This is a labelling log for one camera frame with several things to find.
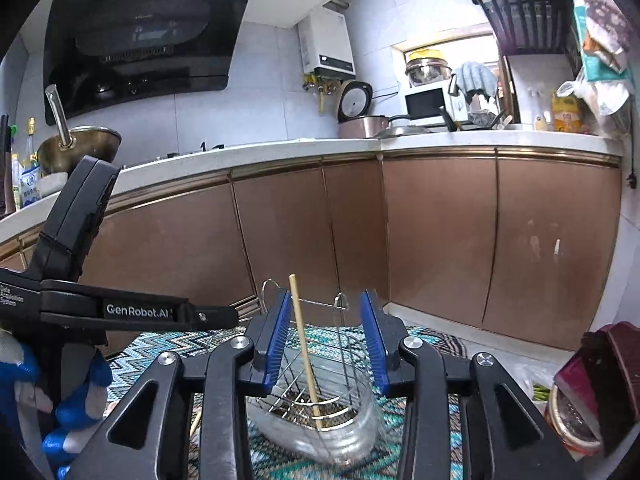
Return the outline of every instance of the green vegetable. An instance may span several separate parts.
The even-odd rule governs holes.
[[[545,402],[549,400],[549,393],[550,390],[546,386],[542,386],[541,384],[533,385],[533,400]]]

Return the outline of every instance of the black range hood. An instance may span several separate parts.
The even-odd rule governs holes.
[[[247,1],[53,0],[44,88],[58,86],[68,117],[150,96],[225,89]],[[47,102],[45,118],[54,124]]]

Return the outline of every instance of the yellow lid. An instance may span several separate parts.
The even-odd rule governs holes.
[[[435,50],[434,48],[421,48],[420,50],[414,50],[411,54],[409,54],[409,61],[420,59],[421,57],[435,57],[437,59],[444,59],[444,56],[439,50]]]

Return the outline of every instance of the kitchen cabinet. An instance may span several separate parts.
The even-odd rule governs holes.
[[[254,295],[231,184],[108,216],[81,283],[230,305]]]
[[[12,256],[2,260],[2,262],[0,262],[0,268],[18,270],[18,272],[22,272],[24,270],[24,265],[22,264],[22,257],[20,256],[20,253],[12,254]]]
[[[289,288],[295,274],[303,299],[333,304],[338,283],[322,169],[249,178],[234,189],[257,290],[268,278]],[[330,308],[303,303],[303,312],[307,324],[334,325]]]
[[[480,327],[494,257],[495,160],[385,160],[383,174],[390,300]]]
[[[575,350],[607,278],[620,170],[498,160],[498,174],[494,276],[482,328]]]
[[[291,28],[311,10],[329,0],[249,0],[242,20],[271,27]]]
[[[382,169],[377,160],[324,168],[340,290],[350,324],[360,323],[360,295],[375,289],[389,297]]]

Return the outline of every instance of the kitchen counter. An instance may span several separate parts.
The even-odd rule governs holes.
[[[223,150],[183,155],[122,170],[114,186],[112,199],[144,192],[152,186],[179,182],[199,175],[245,168],[277,161],[306,161],[359,153],[426,151],[443,148],[544,148],[555,152],[569,150],[610,156],[622,156],[617,140],[579,134],[528,131],[477,131],[424,134],[395,139],[299,139],[233,146]],[[0,244],[42,224],[58,194],[30,205],[0,221]]]

